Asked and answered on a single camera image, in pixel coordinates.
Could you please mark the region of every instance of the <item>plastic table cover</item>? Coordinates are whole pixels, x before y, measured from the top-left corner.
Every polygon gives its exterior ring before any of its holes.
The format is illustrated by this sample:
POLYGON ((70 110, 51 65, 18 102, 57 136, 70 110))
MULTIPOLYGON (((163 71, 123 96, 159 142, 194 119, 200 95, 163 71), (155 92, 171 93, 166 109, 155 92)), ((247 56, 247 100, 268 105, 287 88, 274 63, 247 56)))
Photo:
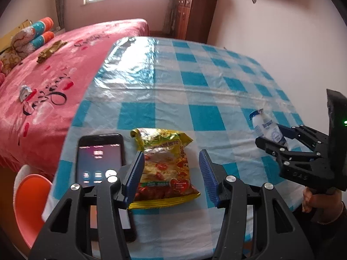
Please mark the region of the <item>plastic table cover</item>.
MULTIPOLYGON (((259 108, 282 125, 302 124, 286 94, 250 57, 174 39, 123 38, 111 48, 78 108, 43 216, 75 181, 81 136, 122 134, 129 163, 136 153, 131 129, 181 130, 194 140, 186 153, 192 184, 201 196, 170 208, 134 210, 138 238, 128 247, 132 259, 211 257, 224 209, 215 208, 206 195, 198 165, 201 149, 245 183, 271 182, 291 209, 301 203, 303 187, 280 178, 274 159, 255 145, 249 114, 259 108)), ((294 140, 288 144, 305 149, 294 140)), ((246 240, 252 234, 252 210, 249 206, 246 240)))

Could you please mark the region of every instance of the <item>white bottle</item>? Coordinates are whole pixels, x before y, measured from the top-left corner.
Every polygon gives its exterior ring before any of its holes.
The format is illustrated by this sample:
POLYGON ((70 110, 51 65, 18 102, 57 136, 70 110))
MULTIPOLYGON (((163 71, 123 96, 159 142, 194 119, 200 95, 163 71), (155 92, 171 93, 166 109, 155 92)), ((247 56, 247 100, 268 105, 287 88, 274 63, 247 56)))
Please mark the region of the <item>white bottle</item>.
POLYGON ((268 140, 274 141, 288 148, 288 143, 276 122, 268 117, 264 113, 263 109, 252 112, 249 115, 249 120, 252 120, 254 130, 258 137, 265 137, 268 140))

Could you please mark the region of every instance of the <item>bed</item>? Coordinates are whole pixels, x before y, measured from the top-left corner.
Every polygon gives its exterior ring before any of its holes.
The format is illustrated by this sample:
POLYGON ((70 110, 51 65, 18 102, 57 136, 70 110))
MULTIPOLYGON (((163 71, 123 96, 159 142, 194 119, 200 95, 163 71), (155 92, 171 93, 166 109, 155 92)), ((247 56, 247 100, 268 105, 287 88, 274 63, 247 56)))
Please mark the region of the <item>bed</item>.
POLYGON ((59 35, 25 58, 0 87, 0 165, 18 171, 28 164, 53 176, 79 103, 112 44, 148 35, 142 19, 105 22, 59 35), (37 63, 39 53, 60 39, 68 44, 37 63), (23 103, 22 85, 33 91, 23 103))

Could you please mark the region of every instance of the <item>cabinet door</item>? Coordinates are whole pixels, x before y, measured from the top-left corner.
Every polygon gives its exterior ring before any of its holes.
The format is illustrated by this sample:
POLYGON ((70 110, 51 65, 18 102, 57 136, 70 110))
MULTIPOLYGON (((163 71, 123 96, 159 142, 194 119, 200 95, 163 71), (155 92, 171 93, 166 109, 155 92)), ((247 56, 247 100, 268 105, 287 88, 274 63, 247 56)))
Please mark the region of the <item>cabinet door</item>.
POLYGON ((179 39, 179 29, 181 24, 182 9, 183 7, 178 6, 176 11, 175 30, 173 32, 173 37, 176 39, 179 39))
POLYGON ((188 20, 189 20, 189 12, 190 8, 184 7, 182 10, 182 16, 181 16, 181 24, 180 24, 180 37, 179 39, 185 40, 186 39, 186 33, 187 33, 187 26, 188 26, 188 20))

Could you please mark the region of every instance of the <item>wooden cabinet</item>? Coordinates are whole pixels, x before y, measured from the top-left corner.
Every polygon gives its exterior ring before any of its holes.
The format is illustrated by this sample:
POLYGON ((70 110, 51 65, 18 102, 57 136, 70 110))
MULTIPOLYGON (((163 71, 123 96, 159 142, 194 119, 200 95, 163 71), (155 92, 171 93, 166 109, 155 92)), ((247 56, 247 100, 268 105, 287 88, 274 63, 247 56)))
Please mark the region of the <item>wooden cabinet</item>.
POLYGON ((217 0, 177 0, 173 37, 207 43, 217 0))

